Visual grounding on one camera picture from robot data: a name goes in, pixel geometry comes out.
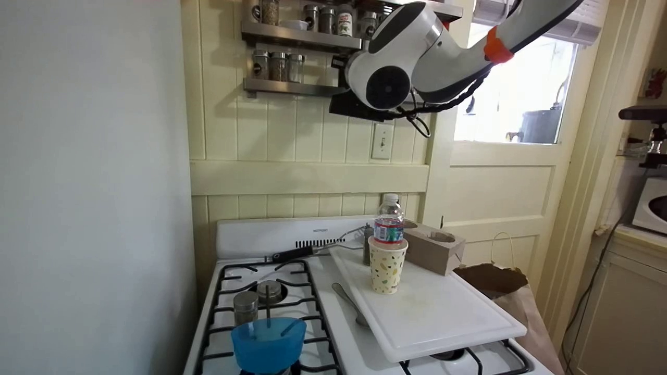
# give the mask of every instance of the white wall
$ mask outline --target white wall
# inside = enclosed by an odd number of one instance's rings
[[[194,325],[177,0],[0,2],[0,372],[177,372]]]

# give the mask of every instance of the white stove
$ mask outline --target white stove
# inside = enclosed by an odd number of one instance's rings
[[[261,280],[276,280],[286,290],[286,298],[270,308],[270,316],[300,316],[305,322],[302,357],[286,372],[550,372],[513,340],[460,347],[438,358],[422,357],[392,363],[372,333],[356,322],[353,310],[331,290],[331,283],[341,280],[331,255],[322,251],[303,261],[264,262],[264,255],[296,248],[296,241],[300,246],[338,241],[349,251],[360,249],[362,230],[353,229],[371,220],[372,217],[220,220],[218,265],[211,279],[182,372],[242,372],[231,347],[231,300],[236,291],[245,291]]]

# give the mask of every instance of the white cutting board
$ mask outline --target white cutting board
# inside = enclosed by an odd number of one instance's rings
[[[362,254],[331,248],[341,279],[389,361],[411,361],[524,336],[524,327],[458,274],[403,262],[395,293],[375,293]]]

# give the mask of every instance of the door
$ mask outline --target door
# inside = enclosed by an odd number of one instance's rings
[[[518,267],[538,290],[594,53],[538,40],[440,116],[422,218],[467,240],[465,265]]]

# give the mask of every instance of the wall shelf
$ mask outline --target wall shelf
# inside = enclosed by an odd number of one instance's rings
[[[322,98],[346,92],[343,88],[331,88],[331,85],[305,85],[296,82],[269,82],[269,78],[253,78],[253,76],[244,78],[244,89],[249,94],[269,92],[269,94],[322,96]]]
[[[282,46],[303,46],[310,49],[335,49],[353,52],[360,49],[360,38],[335,36],[335,33],[315,33],[303,28],[290,28],[279,25],[262,25],[249,19],[242,21],[242,36],[245,44],[253,46],[258,42],[282,44]]]
[[[388,3],[388,5],[401,5],[408,2],[412,2],[412,0],[384,0],[384,3]],[[428,3],[433,8],[433,12],[438,15],[438,19],[443,23],[452,23],[463,17],[463,8],[456,3],[436,2],[436,0],[425,0],[425,3]]]

